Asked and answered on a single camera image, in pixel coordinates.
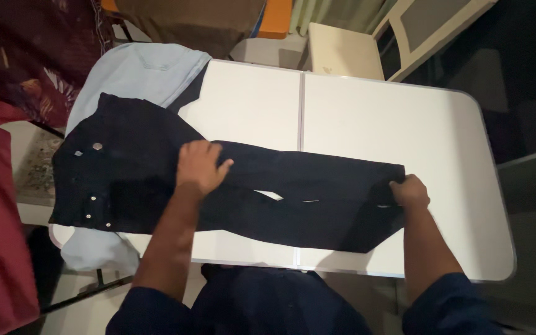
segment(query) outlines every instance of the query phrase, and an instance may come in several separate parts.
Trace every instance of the white folding table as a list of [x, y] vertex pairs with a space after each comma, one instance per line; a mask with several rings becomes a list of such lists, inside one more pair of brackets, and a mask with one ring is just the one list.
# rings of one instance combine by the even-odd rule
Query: white folding table
[[[210, 141], [403, 164], [428, 187], [430, 210], [470, 279], [500, 281], [515, 269], [480, 109], [463, 93], [212, 60], [199, 100], [179, 115]], [[51, 228], [58, 246], [72, 232]], [[150, 241], [122, 235], [141, 255]], [[192, 261], [404, 277], [403, 230], [368, 254], [196, 232]]]

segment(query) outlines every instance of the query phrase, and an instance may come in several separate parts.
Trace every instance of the navy blue shirt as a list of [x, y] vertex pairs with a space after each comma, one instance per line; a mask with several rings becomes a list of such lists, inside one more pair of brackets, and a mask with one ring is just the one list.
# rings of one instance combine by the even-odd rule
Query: navy blue shirt
[[[447, 274], [406, 311], [410, 334], [501, 334], [463, 274]], [[107, 334], [371, 334], [364, 318], [315, 272], [237, 267], [204, 286], [189, 309], [134, 287]]]

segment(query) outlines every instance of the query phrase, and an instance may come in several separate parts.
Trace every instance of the maroon patterned fabric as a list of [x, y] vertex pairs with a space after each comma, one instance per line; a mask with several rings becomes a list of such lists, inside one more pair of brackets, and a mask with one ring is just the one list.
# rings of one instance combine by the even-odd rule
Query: maroon patterned fabric
[[112, 37], [98, 0], [0, 0], [0, 100], [64, 126]]

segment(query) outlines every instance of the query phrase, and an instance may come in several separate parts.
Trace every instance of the floor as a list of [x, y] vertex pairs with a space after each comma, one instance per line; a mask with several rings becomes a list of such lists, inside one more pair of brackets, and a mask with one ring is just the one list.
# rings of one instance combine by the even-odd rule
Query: floor
[[[134, 40], [149, 42], [150, 39], [128, 23]], [[115, 26], [117, 39], [125, 39], [123, 31]], [[235, 61], [296, 69], [306, 38], [291, 34], [284, 40], [248, 39], [232, 51]], [[12, 168], [16, 170], [37, 128], [28, 122], [12, 122], [2, 128], [12, 134]], [[24, 223], [46, 225], [52, 208], [31, 204], [18, 204]], [[183, 303], [192, 306], [205, 284], [199, 263], [192, 263]], [[105, 282], [119, 279], [122, 274], [105, 270]], [[402, 281], [392, 278], [369, 277], [343, 273], [320, 273], [320, 276], [363, 315], [375, 334], [402, 334], [400, 315], [406, 309]], [[54, 303], [77, 295], [87, 285], [96, 282], [95, 272], [65, 270], [61, 276]], [[47, 317], [43, 335], [104, 334], [105, 326], [123, 301], [129, 286], [116, 288], [86, 299]]]

